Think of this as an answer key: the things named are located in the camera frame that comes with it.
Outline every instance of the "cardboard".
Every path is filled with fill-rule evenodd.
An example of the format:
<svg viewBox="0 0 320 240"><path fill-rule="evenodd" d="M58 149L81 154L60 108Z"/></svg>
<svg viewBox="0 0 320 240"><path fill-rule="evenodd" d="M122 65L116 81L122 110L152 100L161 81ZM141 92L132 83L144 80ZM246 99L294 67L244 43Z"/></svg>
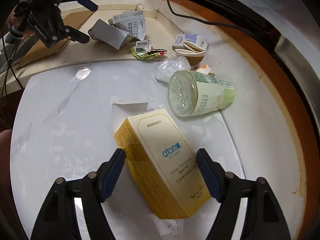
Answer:
<svg viewBox="0 0 320 240"><path fill-rule="evenodd" d="M70 13L63 19L63 23L78 30L93 13L94 12L92 11ZM59 53L68 42L68 39L64 39L59 41L51 49L48 49L42 41L39 40L31 50L29 50L28 53L20 59L17 69L24 68L30 63Z"/></svg>

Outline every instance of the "toothpaste box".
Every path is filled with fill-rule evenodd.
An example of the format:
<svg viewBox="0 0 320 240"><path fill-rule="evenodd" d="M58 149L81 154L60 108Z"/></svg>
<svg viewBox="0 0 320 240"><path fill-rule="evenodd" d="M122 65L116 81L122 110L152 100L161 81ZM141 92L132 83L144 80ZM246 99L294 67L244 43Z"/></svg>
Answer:
<svg viewBox="0 0 320 240"><path fill-rule="evenodd" d="M183 41L190 41L204 50L206 50L208 47L207 40L204 37L200 36L199 34L179 34L174 39L172 48L184 49L182 44Z"/></svg>
<svg viewBox="0 0 320 240"><path fill-rule="evenodd" d="M210 198L196 153L164 108L128 117L114 136L160 219L188 218Z"/></svg>

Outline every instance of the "plastic bag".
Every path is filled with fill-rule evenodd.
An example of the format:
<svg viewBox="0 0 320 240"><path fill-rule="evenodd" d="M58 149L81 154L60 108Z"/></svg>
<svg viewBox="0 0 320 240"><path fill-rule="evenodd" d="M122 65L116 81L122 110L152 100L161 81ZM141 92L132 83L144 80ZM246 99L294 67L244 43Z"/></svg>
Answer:
<svg viewBox="0 0 320 240"><path fill-rule="evenodd" d="M168 83L171 76L178 70L191 70L190 63L186 57L176 56L162 61L155 70L155 78Z"/></svg>

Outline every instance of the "crumpled paper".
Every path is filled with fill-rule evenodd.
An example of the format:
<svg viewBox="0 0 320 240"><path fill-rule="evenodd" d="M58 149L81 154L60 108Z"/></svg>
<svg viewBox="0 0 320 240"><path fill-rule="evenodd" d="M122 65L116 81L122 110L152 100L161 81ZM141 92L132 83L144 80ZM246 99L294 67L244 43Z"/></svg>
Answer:
<svg viewBox="0 0 320 240"><path fill-rule="evenodd" d="M154 49L151 41L137 41L136 46L131 48L132 55L140 60L153 59L167 53L165 49Z"/></svg>
<svg viewBox="0 0 320 240"><path fill-rule="evenodd" d="M215 73L212 71L212 69L209 67L209 65L203 65L199 67L196 72L200 72L203 74L207 74L209 76L215 76Z"/></svg>

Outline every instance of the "human hand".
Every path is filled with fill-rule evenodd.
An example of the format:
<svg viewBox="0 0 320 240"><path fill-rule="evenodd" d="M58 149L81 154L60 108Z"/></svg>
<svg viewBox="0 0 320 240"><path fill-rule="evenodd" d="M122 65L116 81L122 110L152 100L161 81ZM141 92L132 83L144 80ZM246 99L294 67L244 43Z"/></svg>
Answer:
<svg viewBox="0 0 320 240"><path fill-rule="evenodd" d="M8 25L8 30L10 30L11 26L13 25L16 29L19 28L20 24L22 23L24 19L24 16L22 17L15 17L14 16L14 9L12 10L12 12L10 13L9 17L7 18L7 25ZM28 26L25 31L24 34L22 36L23 39L26 39L28 37L30 37L32 34L34 34L33 30Z"/></svg>

